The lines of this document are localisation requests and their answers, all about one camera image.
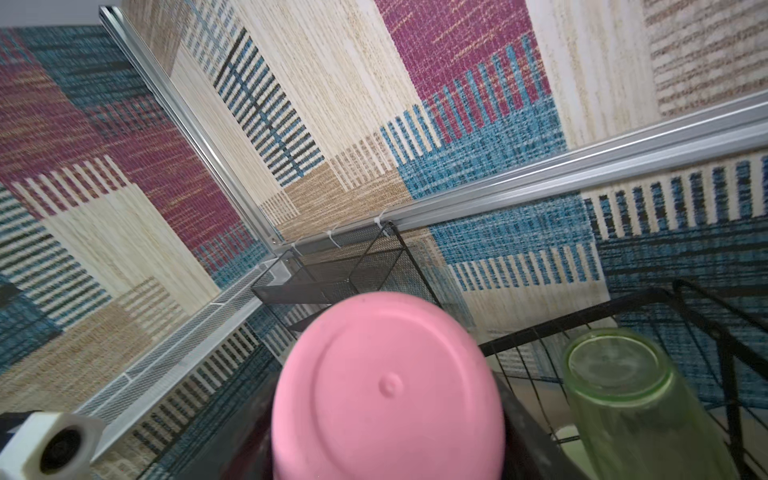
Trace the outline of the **opaque pink plastic cup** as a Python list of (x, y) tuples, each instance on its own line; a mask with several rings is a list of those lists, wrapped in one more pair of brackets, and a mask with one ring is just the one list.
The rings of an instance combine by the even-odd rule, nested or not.
[(393, 292), (326, 310), (285, 361), (271, 420), (277, 479), (498, 479), (504, 414), (475, 340)]

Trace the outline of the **light green ceramic mug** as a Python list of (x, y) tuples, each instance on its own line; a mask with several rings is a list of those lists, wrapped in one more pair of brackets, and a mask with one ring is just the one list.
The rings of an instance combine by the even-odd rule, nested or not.
[(590, 479), (596, 479), (594, 468), (575, 425), (566, 425), (554, 433), (554, 440), (565, 455)]

